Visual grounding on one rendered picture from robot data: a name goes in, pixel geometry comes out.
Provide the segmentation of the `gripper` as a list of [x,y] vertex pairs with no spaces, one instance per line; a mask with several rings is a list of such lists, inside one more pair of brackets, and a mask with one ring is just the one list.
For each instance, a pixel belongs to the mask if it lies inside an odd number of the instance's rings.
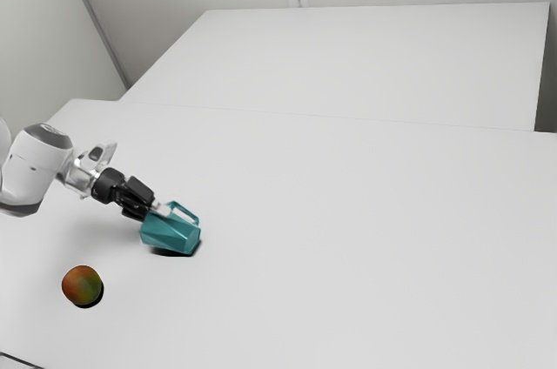
[[111,167],[105,168],[91,188],[91,196],[103,205],[116,203],[122,215],[143,222],[149,212],[168,217],[171,207],[158,201],[151,188],[135,177],[129,177]]

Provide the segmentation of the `teal faceted mug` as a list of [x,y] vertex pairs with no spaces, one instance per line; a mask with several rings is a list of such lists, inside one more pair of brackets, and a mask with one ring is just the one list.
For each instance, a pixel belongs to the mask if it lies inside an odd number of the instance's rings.
[[199,218],[178,201],[150,209],[139,227],[145,245],[191,256],[198,248]]

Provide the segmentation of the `red green mango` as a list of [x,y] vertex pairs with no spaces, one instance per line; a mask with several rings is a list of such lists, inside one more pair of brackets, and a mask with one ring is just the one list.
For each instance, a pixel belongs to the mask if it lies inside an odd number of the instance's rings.
[[76,306],[95,303],[103,290],[99,274],[88,265],[77,265],[66,272],[61,288],[64,296]]

